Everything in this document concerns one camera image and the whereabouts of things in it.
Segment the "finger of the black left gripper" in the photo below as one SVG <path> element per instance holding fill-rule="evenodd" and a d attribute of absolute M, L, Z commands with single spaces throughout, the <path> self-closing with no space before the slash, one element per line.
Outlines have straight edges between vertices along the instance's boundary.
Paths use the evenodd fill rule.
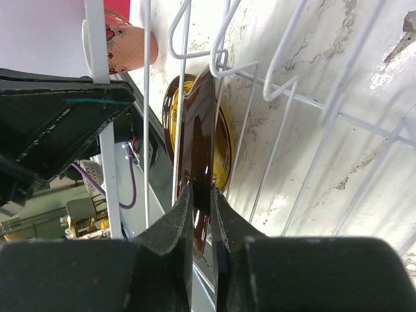
<path fill-rule="evenodd" d="M 134 101 L 126 81 L 1 69 L 1 205 L 25 205 Z"/>

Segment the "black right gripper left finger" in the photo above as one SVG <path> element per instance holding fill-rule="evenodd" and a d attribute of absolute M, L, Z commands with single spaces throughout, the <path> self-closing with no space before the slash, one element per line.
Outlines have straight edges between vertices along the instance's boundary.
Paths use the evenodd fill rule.
<path fill-rule="evenodd" d="M 1 245 L 2 311 L 190 311 L 193 189 L 133 239 Z"/>

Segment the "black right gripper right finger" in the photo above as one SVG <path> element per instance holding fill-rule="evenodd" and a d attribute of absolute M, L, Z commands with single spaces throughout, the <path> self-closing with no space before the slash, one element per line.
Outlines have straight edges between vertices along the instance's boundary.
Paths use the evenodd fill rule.
<path fill-rule="evenodd" d="M 211 190 L 218 311 L 414 311 L 397 253 L 374 237 L 268 237 Z"/>

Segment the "pink coffee mug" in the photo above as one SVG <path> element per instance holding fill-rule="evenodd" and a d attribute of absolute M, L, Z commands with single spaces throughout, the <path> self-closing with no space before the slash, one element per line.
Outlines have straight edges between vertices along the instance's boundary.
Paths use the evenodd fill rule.
<path fill-rule="evenodd" d="M 143 68 L 145 30 L 109 8 L 104 8 L 104 12 L 109 73 Z"/>

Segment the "yellow patterned black plate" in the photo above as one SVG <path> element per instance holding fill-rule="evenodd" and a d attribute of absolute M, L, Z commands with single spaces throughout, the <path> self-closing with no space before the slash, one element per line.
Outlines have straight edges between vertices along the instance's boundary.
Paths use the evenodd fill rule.
<path fill-rule="evenodd" d="M 178 94 L 179 77 L 175 77 L 166 90 L 162 105 L 164 143 L 171 160 L 174 159 Z M 218 121 L 220 124 L 216 127 L 213 179 L 215 186 L 221 191 L 225 191 L 229 185 L 231 170 L 235 160 L 235 140 L 226 106 L 223 103 L 220 104 Z"/>

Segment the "red folder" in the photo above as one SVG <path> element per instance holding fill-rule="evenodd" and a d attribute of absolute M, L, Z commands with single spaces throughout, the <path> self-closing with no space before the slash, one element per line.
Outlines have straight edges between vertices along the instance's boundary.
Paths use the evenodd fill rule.
<path fill-rule="evenodd" d="M 129 21 L 134 26 L 144 28 L 145 3 L 143 0 L 130 0 Z"/>

